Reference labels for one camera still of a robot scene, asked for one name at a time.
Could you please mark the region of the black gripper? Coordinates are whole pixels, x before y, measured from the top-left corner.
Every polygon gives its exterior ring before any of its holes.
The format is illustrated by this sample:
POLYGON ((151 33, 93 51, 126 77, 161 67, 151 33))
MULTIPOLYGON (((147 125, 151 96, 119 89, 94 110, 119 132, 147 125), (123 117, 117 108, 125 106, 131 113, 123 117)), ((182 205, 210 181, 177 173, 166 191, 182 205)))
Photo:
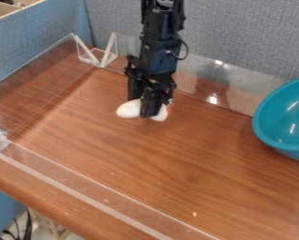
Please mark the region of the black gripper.
POLYGON ((142 98, 141 116, 150 118, 159 113, 163 103, 173 103, 177 83, 171 72, 149 74, 141 68, 141 60, 134 55, 127 55, 127 61, 125 74, 129 76, 129 100, 142 98))

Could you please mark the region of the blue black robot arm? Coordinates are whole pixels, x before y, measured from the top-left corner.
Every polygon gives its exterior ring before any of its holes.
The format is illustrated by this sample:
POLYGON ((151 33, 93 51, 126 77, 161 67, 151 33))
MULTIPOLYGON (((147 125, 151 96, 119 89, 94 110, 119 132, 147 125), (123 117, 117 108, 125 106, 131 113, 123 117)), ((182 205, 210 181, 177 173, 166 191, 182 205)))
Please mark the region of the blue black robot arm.
POLYGON ((141 53, 127 55, 129 100, 141 100, 141 116, 154 117, 174 101, 177 83, 173 74, 187 43, 179 36, 185 29, 185 0, 142 0, 141 53))

